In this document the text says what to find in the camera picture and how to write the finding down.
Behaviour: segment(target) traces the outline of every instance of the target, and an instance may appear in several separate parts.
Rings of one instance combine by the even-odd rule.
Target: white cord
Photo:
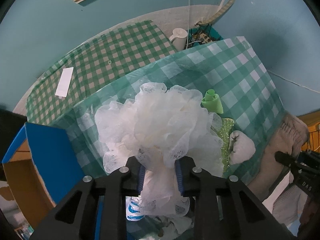
[[[190,0],[189,0],[189,7],[188,7],[188,30],[187,30],[187,47],[188,48],[188,42],[189,42],[189,19],[190,19]]]
[[[286,81],[288,81],[288,82],[290,82],[290,83],[292,83],[292,84],[295,84],[295,85],[297,85],[297,86],[299,86],[299,87],[303,87],[303,88],[308,89],[308,90],[310,90],[310,91],[312,91],[312,92],[316,92],[316,93],[320,94],[320,91],[313,90],[313,89],[308,88],[308,87],[306,87],[306,86],[300,85],[300,84],[298,84],[298,83],[296,83],[296,82],[294,82],[294,81],[291,81],[291,80],[286,79],[286,78],[284,78],[284,77],[282,77],[282,76],[280,76],[280,75],[278,75],[278,74],[276,74],[276,73],[273,73],[271,70],[268,70],[268,73],[271,73],[271,74],[275,75],[276,77],[279,77],[279,78],[281,78],[281,79],[283,79],[283,80],[286,80]]]

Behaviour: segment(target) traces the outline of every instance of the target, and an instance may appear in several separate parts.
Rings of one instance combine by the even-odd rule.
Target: green rolled cloth
[[[222,163],[224,165],[223,172],[229,168],[229,138],[233,132],[235,120],[231,118],[222,118],[222,127],[220,131],[215,131],[217,135],[223,140],[223,146],[221,147]]]
[[[209,112],[214,112],[217,114],[223,114],[223,107],[218,94],[215,94],[213,89],[209,89],[204,98],[202,98],[202,105]]]

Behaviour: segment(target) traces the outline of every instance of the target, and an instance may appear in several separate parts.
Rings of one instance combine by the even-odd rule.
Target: cardboard box
[[[33,228],[84,176],[65,130],[28,122],[2,163],[11,192]]]

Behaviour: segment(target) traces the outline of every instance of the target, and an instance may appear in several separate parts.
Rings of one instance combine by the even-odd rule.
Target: beige hose
[[[223,15],[230,7],[233,5],[235,0],[229,0],[219,11],[217,11],[214,15],[212,15],[209,19],[204,20],[202,22],[198,22],[199,25],[207,25],[209,23],[214,22],[221,15]]]

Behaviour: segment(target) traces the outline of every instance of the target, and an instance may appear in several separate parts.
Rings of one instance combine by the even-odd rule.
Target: white mug
[[[172,36],[169,38],[169,41],[172,42],[177,51],[182,51],[186,45],[187,36],[188,32],[186,30],[182,28],[175,28],[172,31]]]

